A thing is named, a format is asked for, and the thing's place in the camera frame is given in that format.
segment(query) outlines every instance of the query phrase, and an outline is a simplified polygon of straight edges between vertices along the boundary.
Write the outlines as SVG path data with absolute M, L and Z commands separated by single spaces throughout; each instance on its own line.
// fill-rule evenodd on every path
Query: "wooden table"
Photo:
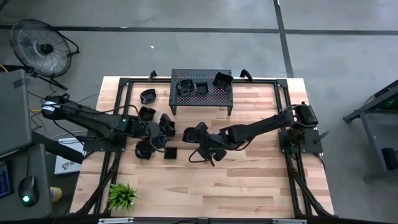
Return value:
M 113 109 L 119 78 L 104 77 L 97 110 Z M 308 102 L 303 79 L 288 78 L 287 81 L 292 104 Z M 209 163 L 189 163 L 188 157 L 197 146 L 181 141 L 185 128 L 195 127 L 200 121 L 208 125 L 209 133 L 218 133 L 226 126 L 249 124 L 276 114 L 272 85 L 234 84 L 234 109 L 230 117 L 227 117 L 226 108 L 192 106 L 178 107 L 177 115 L 173 116 L 168 102 L 169 83 L 135 83 L 130 104 L 140 108 L 139 95 L 148 88 L 157 91 L 157 99 L 148 106 L 157 110 L 154 121 L 158 122 L 160 115 L 167 113 L 176 123 L 176 136 L 167 146 L 178 147 L 177 159 L 165 160 L 159 152 L 148 161 L 138 159 L 134 155 L 138 140 L 128 139 L 119 166 L 118 183 L 129 183 L 137 189 L 139 199 L 130 211 L 119 209 L 113 211 L 112 216 L 294 217 L 286 163 L 280 153 L 277 131 L 256 137 L 244 151 L 228 151 L 222 161 L 216 162 L 216 167 Z M 136 113 L 133 109 L 129 111 L 130 114 Z M 78 210 L 98 185 L 103 157 L 103 152 L 96 152 L 82 163 L 71 212 Z M 321 162 L 317 157 L 306 154 L 303 155 L 303 164 L 308 187 L 324 208 L 333 213 Z M 297 192 L 304 212 L 301 190 Z M 101 210 L 105 207 L 107 195 L 108 188 L 104 191 Z

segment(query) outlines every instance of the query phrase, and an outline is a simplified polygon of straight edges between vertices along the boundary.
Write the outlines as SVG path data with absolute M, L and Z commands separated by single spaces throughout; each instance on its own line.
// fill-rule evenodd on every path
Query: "mesh shelf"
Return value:
M 232 87 L 228 91 L 213 86 L 218 72 L 230 75 L 231 70 L 196 70 L 173 69 L 170 84 L 170 106 L 233 106 Z M 178 96 L 176 84 L 179 81 L 191 79 L 193 83 L 207 83 L 208 93 L 197 95 L 196 91 L 188 95 Z

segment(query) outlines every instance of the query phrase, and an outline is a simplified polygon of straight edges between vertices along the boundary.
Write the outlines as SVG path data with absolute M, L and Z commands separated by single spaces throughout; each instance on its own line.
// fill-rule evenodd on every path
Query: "green plant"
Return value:
M 118 209 L 119 207 L 129 210 L 134 199 L 138 198 L 136 193 L 137 190 L 130 188 L 129 184 L 127 186 L 124 184 L 111 184 L 107 200 L 111 205 L 108 210 Z

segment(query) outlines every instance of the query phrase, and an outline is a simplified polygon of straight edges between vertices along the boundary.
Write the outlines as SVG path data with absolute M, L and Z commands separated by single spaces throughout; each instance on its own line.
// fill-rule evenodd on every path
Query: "electric fan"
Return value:
M 68 42 L 76 46 L 76 51 L 71 52 Z M 66 90 L 54 78 L 68 71 L 72 63 L 72 55 L 79 53 L 77 44 L 44 22 L 23 19 L 12 27 L 11 47 L 24 66 L 21 68 L 5 65 L 6 68 L 24 69 L 33 77 L 41 78 Z

